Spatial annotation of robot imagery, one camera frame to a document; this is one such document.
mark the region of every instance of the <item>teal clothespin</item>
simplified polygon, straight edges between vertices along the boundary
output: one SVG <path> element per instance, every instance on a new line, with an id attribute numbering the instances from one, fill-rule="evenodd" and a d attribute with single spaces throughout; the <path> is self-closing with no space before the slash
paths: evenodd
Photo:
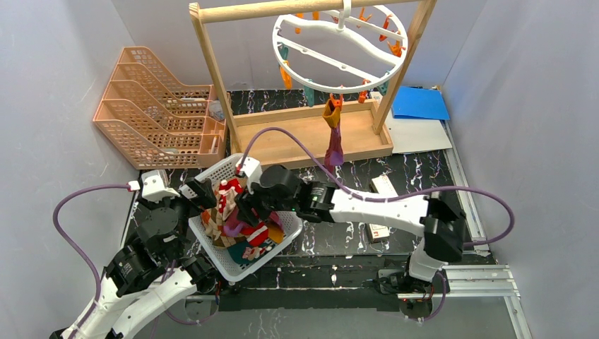
<path id="1" fill-rule="evenodd" d="M 287 60 L 287 56 L 289 55 L 289 47 L 285 46 L 285 44 L 279 45 L 279 54 L 281 54 L 281 58 L 283 58 L 283 60 Z"/>
<path id="2" fill-rule="evenodd" d="M 304 95 L 306 96 L 308 107 L 314 106 L 314 89 L 308 86 L 304 86 Z"/>
<path id="3" fill-rule="evenodd" d="M 387 95 L 387 86 L 389 85 L 389 81 L 386 81 L 384 84 L 377 87 L 377 90 L 381 93 L 381 95 Z"/>

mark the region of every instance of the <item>orange clothespin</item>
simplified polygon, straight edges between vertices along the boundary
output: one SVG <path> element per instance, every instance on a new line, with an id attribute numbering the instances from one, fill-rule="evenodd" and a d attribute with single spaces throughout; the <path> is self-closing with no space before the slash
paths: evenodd
<path id="1" fill-rule="evenodd" d="M 295 16 L 297 16 L 297 17 L 298 17 L 298 18 L 300 18 L 300 19 L 303 19 L 303 18 L 304 18 L 304 14 L 303 14 L 303 13 L 298 13 L 298 14 L 295 14 Z M 301 28 L 295 28 L 295 34 L 300 34 L 301 32 L 302 32 L 302 29 L 301 29 Z"/>
<path id="2" fill-rule="evenodd" d="M 364 10 L 365 10 L 365 9 L 366 9 L 365 7 L 362 7 L 362 10 L 360 11 L 360 17 L 359 17 L 359 19 L 360 19 L 360 20 L 362 20 L 362 21 L 364 21 L 364 22 L 367 22 L 368 20 L 370 20 L 370 18 L 372 18 L 372 14 L 370 14 L 370 15 L 368 16 L 368 18 L 365 18 L 365 17 L 364 17 Z"/>
<path id="3" fill-rule="evenodd" d="M 385 19 L 385 23 L 383 24 L 383 28 L 387 29 L 389 27 L 389 18 L 392 16 L 393 14 L 389 14 L 387 16 L 387 18 Z M 385 35 L 382 35 L 379 37 L 379 41 L 385 41 L 387 37 Z"/>
<path id="4" fill-rule="evenodd" d="M 339 95 L 339 100 L 335 99 L 333 93 L 331 93 L 331 102 L 333 106 L 341 108 L 343 106 L 343 94 Z"/>
<path id="5" fill-rule="evenodd" d="M 393 55 L 395 55 L 398 58 L 401 57 L 402 52 L 405 51 L 405 47 L 404 46 L 400 46 L 399 45 L 399 41 L 395 41 L 395 45 L 391 44 L 388 41 L 387 45 L 389 46 L 389 49 L 391 50 L 391 53 L 393 53 Z"/>
<path id="6" fill-rule="evenodd" d="M 367 83 L 369 83 L 370 81 L 364 79 L 364 81 L 362 81 L 362 84 L 365 85 Z M 362 92 L 360 92 L 360 96 L 358 97 L 357 101 L 360 104 L 363 104 L 366 101 L 366 96 L 368 95 L 368 90 L 363 90 Z"/>
<path id="7" fill-rule="evenodd" d="M 283 63 L 285 63 L 285 65 L 289 66 L 289 61 L 285 60 L 283 61 Z M 287 74 L 287 72 L 285 72 L 285 69 L 281 66 L 279 66 L 279 69 L 281 71 L 281 78 L 283 78 L 283 83 L 285 84 L 285 88 L 290 90 L 293 88 L 293 79 L 291 79 L 291 76 L 289 74 Z"/>

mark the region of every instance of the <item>gray floor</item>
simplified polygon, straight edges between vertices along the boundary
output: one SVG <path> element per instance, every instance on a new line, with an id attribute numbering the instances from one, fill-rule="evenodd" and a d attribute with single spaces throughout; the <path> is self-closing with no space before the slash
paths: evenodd
<path id="1" fill-rule="evenodd" d="M 202 317 L 209 304 L 187 307 Z M 172 307 L 185 319 L 183 304 Z M 152 323 L 135 338 L 150 337 Z M 160 316 L 154 339 L 172 338 L 516 338 L 503 298 L 448 298 L 439 315 L 419 326 L 373 309 L 266 309 L 216 314 L 202 326 Z"/>

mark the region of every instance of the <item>white circular hanger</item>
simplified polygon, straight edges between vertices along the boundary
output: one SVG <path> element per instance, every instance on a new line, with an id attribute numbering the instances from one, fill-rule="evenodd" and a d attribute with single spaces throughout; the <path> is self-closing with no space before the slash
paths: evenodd
<path id="1" fill-rule="evenodd" d="M 386 29 L 379 27 L 377 25 L 374 25 L 372 23 L 368 23 L 366 21 L 360 20 L 359 18 L 354 18 L 354 17 L 350 16 L 351 0 L 343 1 L 343 11 L 342 12 L 340 12 L 340 11 L 323 11 L 323 13 L 331 15 L 334 18 L 338 18 L 338 20 L 339 20 L 338 24 L 331 23 L 328 21 L 323 21 L 323 20 L 305 20 L 305 19 L 298 18 L 297 16 L 294 16 L 291 14 L 287 14 L 285 16 L 279 16 L 277 18 L 277 21 L 275 22 L 275 27 L 273 29 L 273 48 L 275 51 L 275 57 L 277 59 L 277 62 L 285 70 L 285 72 L 287 74 L 289 74 L 289 76 L 291 76 L 291 78 L 295 79 L 302 85 L 308 86 L 315 90 L 320 90 L 321 92 L 325 92 L 325 93 L 358 93 L 358 92 L 362 92 L 363 90 L 369 90 L 371 88 L 375 88 L 375 87 L 382 85 L 383 83 L 385 83 L 389 79 L 391 79 L 391 77 L 393 77 L 399 71 L 399 68 L 405 61 L 405 56 L 407 53 L 402 53 L 401 56 L 395 56 L 395 55 L 390 54 L 382 49 L 379 49 L 378 47 L 374 46 L 371 42 L 366 40 L 366 38 L 364 38 L 363 36 L 361 36 L 360 34 L 355 32 L 354 30 L 350 30 L 349 28 L 347 28 L 345 24 L 352 23 L 354 25 L 359 25 L 362 28 L 365 28 L 368 30 L 373 30 L 374 32 L 377 32 L 381 35 L 385 35 L 385 36 L 389 37 L 389 39 L 399 41 L 401 47 L 405 48 L 405 49 L 408 48 L 408 38 L 406 35 L 405 28 L 403 27 L 403 24 L 401 23 L 401 21 L 399 21 L 399 19 L 393 12 L 391 12 L 385 6 L 374 6 L 374 8 L 378 9 L 386 17 L 388 17 L 389 20 L 396 25 L 396 27 L 398 28 L 398 32 L 391 32 L 390 30 L 386 30 Z M 289 40 L 288 38 L 282 37 L 280 35 L 280 31 L 281 31 L 281 25 L 283 23 L 287 23 L 296 28 L 303 28 L 303 29 L 307 29 L 307 30 L 310 30 L 310 29 L 324 30 L 324 31 L 332 33 L 334 35 L 344 37 L 349 41 L 353 41 L 358 47 L 362 48 L 366 53 L 368 53 L 374 59 L 377 59 L 379 61 L 384 62 L 385 64 L 390 65 L 391 69 L 389 71 L 387 71 L 384 76 L 379 78 L 379 77 L 373 76 L 372 74 L 369 74 L 367 72 L 356 69 L 355 67 L 351 67 L 347 64 L 344 64 L 343 62 L 340 62 L 333 58 L 330 58 L 329 56 L 326 56 L 326 55 L 323 55 L 316 51 L 313 51 L 307 47 L 297 44 L 296 42 L 293 42 L 292 40 Z M 315 82 L 309 80 L 308 78 L 305 78 L 305 77 L 299 75 L 298 73 L 293 71 L 284 62 L 283 58 L 281 57 L 281 55 L 279 53 L 279 46 L 281 46 L 282 44 L 291 49 L 295 49 L 302 54 L 309 55 L 309 56 L 311 56 L 315 59 L 318 59 L 322 62 L 325 62 L 329 65 L 335 66 L 336 68 L 340 69 L 341 71 L 348 72 L 348 73 L 355 75 L 356 79 L 357 79 L 356 83 L 359 83 L 359 85 L 347 86 L 347 85 L 340 84 L 338 87 L 333 87 L 333 86 L 327 86 L 327 85 L 321 85 L 319 83 L 315 83 Z M 364 79 L 368 80 L 369 83 L 362 84 Z"/>

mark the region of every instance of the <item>blue folder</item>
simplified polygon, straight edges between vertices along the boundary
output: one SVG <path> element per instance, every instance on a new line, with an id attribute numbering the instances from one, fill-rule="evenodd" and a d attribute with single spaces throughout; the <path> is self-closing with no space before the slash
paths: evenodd
<path id="1" fill-rule="evenodd" d="M 449 120 L 438 90 L 402 86 L 393 101 L 393 118 Z"/>

